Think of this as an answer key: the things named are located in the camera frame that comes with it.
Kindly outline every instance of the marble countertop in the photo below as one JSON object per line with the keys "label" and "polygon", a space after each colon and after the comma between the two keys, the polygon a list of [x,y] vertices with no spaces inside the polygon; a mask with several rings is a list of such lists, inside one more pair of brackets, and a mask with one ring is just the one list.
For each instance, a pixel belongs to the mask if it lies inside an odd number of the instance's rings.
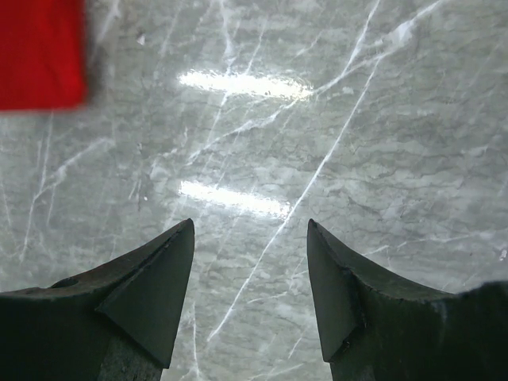
{"label": "marble countertop", "polygon": [[90,0],[92,97],[0,117],[0,290],[196,226],[163,380],[331,379],[306,224],[450,292],[508,279],[506,0]]}

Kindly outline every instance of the marble surface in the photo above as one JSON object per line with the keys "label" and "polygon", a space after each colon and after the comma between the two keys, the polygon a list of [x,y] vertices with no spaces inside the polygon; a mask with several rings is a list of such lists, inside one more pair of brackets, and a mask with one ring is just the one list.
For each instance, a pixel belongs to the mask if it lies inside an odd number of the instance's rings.
{"label": "marble surface", "polygon": [[90,0],[93,97],[0,117],[0,289],[196,224],[164,380],[331,379],[310,217],[412,280],[508,279],[506,0]]}

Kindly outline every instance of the red cloth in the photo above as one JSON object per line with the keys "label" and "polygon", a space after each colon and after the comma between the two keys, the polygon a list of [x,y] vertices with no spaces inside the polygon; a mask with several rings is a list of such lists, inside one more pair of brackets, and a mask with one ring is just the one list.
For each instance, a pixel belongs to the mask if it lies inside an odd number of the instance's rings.
{"label": "red cloth", "polygon": [[84,0],[0,0],[0,110],[85,98]]}

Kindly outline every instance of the white speck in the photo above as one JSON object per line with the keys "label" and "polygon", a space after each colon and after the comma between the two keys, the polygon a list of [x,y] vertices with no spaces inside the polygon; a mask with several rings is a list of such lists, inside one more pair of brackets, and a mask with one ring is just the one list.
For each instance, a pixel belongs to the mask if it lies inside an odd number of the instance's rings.
{"label": "white speck", "polygon": [[144,36],[144,33],[140,33],[138,36],[137,36],[137,39],[136,39],[137,43],[139,45],[144,45],[144,43],[146,42],[146,37]]}

